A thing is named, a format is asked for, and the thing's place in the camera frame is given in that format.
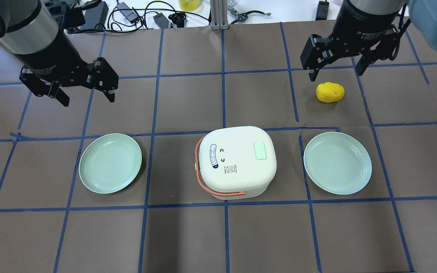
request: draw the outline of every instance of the white rice cooker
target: white rice cooker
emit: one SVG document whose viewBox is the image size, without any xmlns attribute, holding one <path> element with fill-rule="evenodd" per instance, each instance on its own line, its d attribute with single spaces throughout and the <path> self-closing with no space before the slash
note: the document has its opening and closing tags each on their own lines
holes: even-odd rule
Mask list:
<svg viewBox="0 0 437 273">
<path fill-rule="evenodd" d="M 262 194 L 274 178 L 276 167 L 270 136 L 254 126 L 212 131 L 201 138 L 195 149 L 199 184 L 221 200 Z"/>
</svg>

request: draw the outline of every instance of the yellow container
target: yellow container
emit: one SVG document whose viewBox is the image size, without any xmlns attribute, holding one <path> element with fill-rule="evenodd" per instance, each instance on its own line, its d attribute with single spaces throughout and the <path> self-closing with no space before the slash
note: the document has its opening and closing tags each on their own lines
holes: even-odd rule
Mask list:
<svg viewBox="0 0 437 273">
<path fill-rule="evenodd" d="M 201 0 L 178 0 L 180 8 L 184 11 L 194 11 L 200 7 Z"/>
</svg>

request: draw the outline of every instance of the orange handle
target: orange handle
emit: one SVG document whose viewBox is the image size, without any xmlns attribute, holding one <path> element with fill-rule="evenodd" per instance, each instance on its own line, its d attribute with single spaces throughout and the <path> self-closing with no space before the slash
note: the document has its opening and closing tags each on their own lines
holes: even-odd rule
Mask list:
<svg viewBox="0 0 437 273">
<path fill-rule="evenodd" d="M 203 182 L 200 179 L 200 163 L 198 161 L 198 150 L 200 148 L 200 144 L 201 141 L 205 138 L 205 136 L 203 136 L 203 138 L 200 139 L 200 141 L 198 141 L 198 143 L 196 144 L 196 148 L 195 148 L 195 163 L 196 163 L 196 179 L 198 180 L 198 184 L 200 184 L 200 186 L 206 190 L 208 193 L 213 194 L 213 195 L 217 195 L 217 196 L 221 196 L 221 197 L 232 197 L 232 196 L 242 196 L 242 195 L 246 195 L 245 191 L 239 191 L 239 192 L 231 192 L 231 193 L 222 193 L 222 192 L 216 192 L 213 191 L 209 188 L 207 188 Z"/>
</svg>

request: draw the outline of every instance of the black cable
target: black cable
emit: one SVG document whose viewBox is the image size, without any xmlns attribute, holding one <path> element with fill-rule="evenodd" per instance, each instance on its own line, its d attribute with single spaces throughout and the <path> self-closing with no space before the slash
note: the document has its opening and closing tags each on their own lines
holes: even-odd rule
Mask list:
<svg viewBox="0 0 437 273">
<path fill-rule="evenodd" d="M 402 24 L 404 23 L 404 14 L 406 13 L 406 7 L 407 4 L 404 4 L 404 6 L 402 7 L 401 17 L 399 18 L 399 26 L 397 27 L 398 29 L 401 29 Z"/>
<path fill-rule="evenodd" d="M 242 15 L 249 15 L 249 14 L 251 14 L 251 13 L 266 14 L 265 12 L 262 12 L 262 11 L 260 11 L 260 10 L 251 10 L 251 11 L 244 12 L 244 13 L 241 13 L 241 14 L 242 14 Z"/>
<path fill-rule="evenodd" d="M 262 12 L 262 11 L 260 11 L 260 10 L 250 10 L 250 11 L 248 11 L 248 12 L 241 13 L 240 15 L 247 17 L 248 15 L 250 15 L 250 14 L 252 14 L 252 13 L 266 14 L 265 12 Z M 232 21 L 230 24 L 232 25 L 232 24 L 235 24 L 235 23 L 238 23 L 238 22 L 239 22 L 239 19 L 235 19 L 235 20 Z"/>
<path fill-rule="evenodd" d="M 404 34 L 404 32 L 406 32 L 406 29 L 410 24 L 411 24 L 411 18 L 407 19 L 406 23 L 402 26 L 401 30 L 399 31 L 399 34 L 397 34 L 397 45 L 392 56 L 389 57 L 389 60 L 393 61 L 397 58 L 397 54 L 399 53 L 399 48 L 401 47 L 401 37 Z"/>
<path fill-rule="evenodd" d="M 159 9 L 159 8 L 149 9 L 149 8 L 148 8 L 149 5 L 152 4 L 152 3 L 154 3 L 154 2 L 163 2 L 163 3 L 167 4 L 167 5 L 169 5 L 172 9 L 163 9 L 163 8 L 161 8 L 161 9 Z M 138 16 L 138 21 L 137 21 L 135 24 L 133 24 L 133 25 L 127 25 L 127 24 L 124 24 L 124 23 L 121 23 L 121 22 L 117 22 L 117 21 L 114 19 L 114 13 L 117 12 L 117 11 L 123 11 L 123 10 L 134 11 L 134 12 L 137 14 L 137 16 Z M 137 13 L 137 11 L 145 11 L 144 16 L 140 16 L 140 15 Z M 78 29 L 76 29 L 76 31 L 69 31 L 69 33 L 102 33 L 102 32 L 110 32 L 110 33 L 132 33 L 132 32 L 137 31 L 137 30 L 139 30 L 139 29 L 141 29 L 141 28 L 143 28 L 143 27 L 146 28 L 146 29 L 148 29 L 147 24 L 146 24 L 146 18 L 145 18 L 145 17 L 146 17 L 146 14 L 149 14 L 149 13 L 151 13 L 151 12 L 154 12 L 154 13 L 156 13 L 156 14 L 159 14 L 159 13 L 156 12 L 156 11 L 170 11 L 170 12 L 175 12 L 175 13 L 177 12 L 177 10 L 176 10 L 172 5 L 170 5 L 170 4 L 168 4 L 168 3 L 164 2 L 164 1 L 160 1 L 160 0 L 156 0 L 156 1 L 152 1 L 152 2 L 150 2 L 150 3 L 146 6 L 146 8 L 144 8 L 144 9 L 135 9 L 135 8 L 129 8 L 129 9 L 117 9 L 117 8 L 114 8 L 114 9 L 111 11 L 111 13 L 109 14 L 109 17 L 108 17 L 108 19 L 107 19 L 107 29 L 83 29 L 83 30 L 78 30 Z M 187 12 L 187 11 L 180 11 L 180 12 L 184 12 L 184 13 L 187 13 L 187 14 L 192 14 L 192 15 L 198 16 L 198 17 L 200 17 L 200 18 L 202 18 L 202 19 L 208 21 L 207 18 L 201 16 L 200 14 L 196 14 L 196 13 L 193 13 L 193 12 Z M 120 28 L 121 30 L 114 30 L 114 29 L 113 29 L 113 26 L 114 26 L 115 24 L 118 25 L 119 28 Z M 136 27 L 136 28 L 135 28 L 135 29 L 132 29 L 132 30 L 128 30 L 128 31 L 123 31 L 122 28 L 120 27 L 120 25 L 122 25 L 122 26 L 127 26 L 127 27 Z"/>
<path fill-rule="evenodd" d="M 130 8 L 130 9 L 114 9 L 114 10 L 111 11 L 111 13 L 109 14 L 109 17 L 111 17 L 115 12 L 117 12 L 117 11 L 121 11 L 121 10 L 142 11 L 142 10 L 145 10 L 145 9 L 135 9 L 135 8 Z M 156 10 L 161 11 L 161 10 L 164 10 L 164 11 L 172 11 L 172 12 L 176 12 L 176 10 L 170 10 L 170 9 L 147 9 L 147 10 L 149 10 L 149 11 L 156 11 Z M 208 22 L 208 19 L 205 18 L 205 17 L 203 17 L 203 16 L 201 16 L 200 14 L 196 14 L 196 13 L 193 13 L 193 12 L 187 12 L 187 11 L 180 11 L 180 12 L 184 12 L 184 13 L 187 13 L 187 14 L 192 14 L 192 15 L 198 16 L 198 17 L 200 17 L 200 18 L 202 18 L 202 19 L 204 19 L 204 20 L 207 20 L 207 22 Z"/>
<path fill-rule="evenodd" d="M 83 5 L 69 5 L 69 8 L 75 10 L 88 10 L 97 7 L 101 2 L 102 0 L 95 0 L 87 2 Z"/>
<path fill-rule="evenodd" d="M 94 26 L 94 28 L 96 29 L 99 25 L 102 25 L 102 28 L 105 29 L 105 26 L 104 26 L 104 24 L 102 24 L 102 23 L 97 23 L 97 24 Z"/>
<path fill-rule="evenodd" d="M 120 31 L 123 31 L 123 28 L 121 28 L 121 26 L 120 26 L 118 23 L 116 23 L 116 22 L 112 22 L 112 23 L 111 23 L 111 29 L 112 29 L 112 30 L 114 29 L 114 28 L 112 27 L 112 24 L 116 24 L 116 25 L 119 27 Z"/>
</svg>

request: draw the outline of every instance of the white table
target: white table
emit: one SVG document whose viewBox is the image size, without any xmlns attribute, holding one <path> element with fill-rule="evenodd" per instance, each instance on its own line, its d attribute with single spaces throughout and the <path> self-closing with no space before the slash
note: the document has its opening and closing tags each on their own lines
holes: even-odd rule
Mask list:
<svg viewBox="0 0 437 273">
<path fill-rule="evenodd" d="M 116 7 L 115 0 L 105 0 L 109 6 L 109 12 Z M 129 7 L 134 7 L 136 9 L 144 9 L 146 5 L 151 2 L 148 0 L 125 0 Z M 170 5 L 175 7 L 176 10 L 180 10 L 180 5 L 178 0 L 167 0 Z M 316 16 L 316 10 L 318 6 L 318 0 L 280 0 L 280 1 L 267 1 L 267 0 L 236 0 L 236 6 L 234 7 L 238 12 L 244 13 L 249 10 L 260 10 L 265 13 L 270 12 L 272 15 L 267 17 L 260 14 L 251 14 L 248 20 L 245 22 L 247 24 L 258 24 L 258 23 L 277 23 L 277 22 L 289 22 L 289 21 L 312 21 Z M 170 8 L 168 5 L 163 3 L 153 3 L 149 8 Z M 328 19 L 336 19 L 340 6 L 335 5 L 333 0 L 330 0 L 330 7 L 328 12 Z M 172 12 L 168 11 L 158 11 L 162 12 L 164 15 L 168 16 Z M 202 0 L 201 5 L 198 9 L 193 11 L 194 13 L 200 14 L 208 18 L 210 12 L 210 0 Z M 147 24 L 149 28 L 158 28 L 154 23 L 152 18 L 154 14 L 147 15 Z M 123 17 L 120 12 L 115 12 L 114 18 L 117 21 L 127 23 L 129 22 Z M 229 22 L 235 20 L 236 17 L 229 13 Z M 185 23 L 186 27 L 198 27 L 207 26 L 208 22 L 200 17 L 193 16 L 192 14 L 187 15 L 187 21 Z"/>
</svg>

